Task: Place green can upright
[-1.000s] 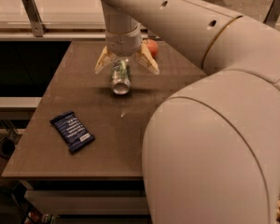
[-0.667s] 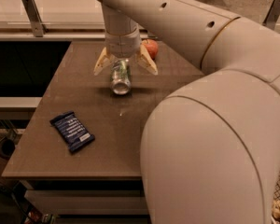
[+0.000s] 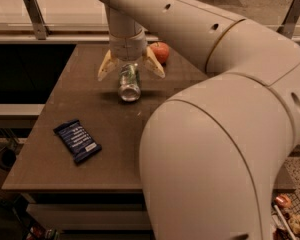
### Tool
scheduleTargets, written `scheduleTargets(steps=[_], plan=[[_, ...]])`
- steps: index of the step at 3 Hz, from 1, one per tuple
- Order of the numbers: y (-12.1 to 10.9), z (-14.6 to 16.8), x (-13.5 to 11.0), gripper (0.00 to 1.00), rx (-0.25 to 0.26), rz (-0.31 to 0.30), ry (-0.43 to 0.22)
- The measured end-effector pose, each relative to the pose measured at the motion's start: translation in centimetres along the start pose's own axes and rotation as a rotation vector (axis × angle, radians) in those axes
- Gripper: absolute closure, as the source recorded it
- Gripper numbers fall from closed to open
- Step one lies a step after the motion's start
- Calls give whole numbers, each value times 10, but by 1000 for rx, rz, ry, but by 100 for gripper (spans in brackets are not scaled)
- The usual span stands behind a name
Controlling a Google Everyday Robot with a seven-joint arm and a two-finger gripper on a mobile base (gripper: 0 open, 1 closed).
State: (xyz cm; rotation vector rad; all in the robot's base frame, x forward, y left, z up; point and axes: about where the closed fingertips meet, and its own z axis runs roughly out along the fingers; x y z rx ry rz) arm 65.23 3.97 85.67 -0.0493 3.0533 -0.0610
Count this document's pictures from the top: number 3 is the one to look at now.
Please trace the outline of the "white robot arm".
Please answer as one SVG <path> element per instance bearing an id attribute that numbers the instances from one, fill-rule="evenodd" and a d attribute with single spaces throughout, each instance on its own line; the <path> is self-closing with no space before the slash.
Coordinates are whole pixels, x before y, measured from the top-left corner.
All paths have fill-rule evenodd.
<path id="1" fill-rule="evenodd" d="M 300 142 L 300 45 L 195 0 L 99 0 L 206 79 L 160 105 L 141 137 L 156 240 L 272 240 L 276 176 Z"/>

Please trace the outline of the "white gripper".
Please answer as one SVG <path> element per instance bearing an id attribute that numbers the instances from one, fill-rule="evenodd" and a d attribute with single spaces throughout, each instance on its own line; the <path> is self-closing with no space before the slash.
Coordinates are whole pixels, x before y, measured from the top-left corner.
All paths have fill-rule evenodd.
<path id="1" fill-rule="evenodd" d="M 157 60 L 152 49 L 147 46 L 144 30 L 133 36 L 117 37 L 110 35 L 110 50 L 106 52 L 98 70 L 98 80 L 102 81 L 117 68 L 118 59 L 135 61 L 142 57 L 145 68 L 160 78 L 165 77 L 163 66 Z"/>

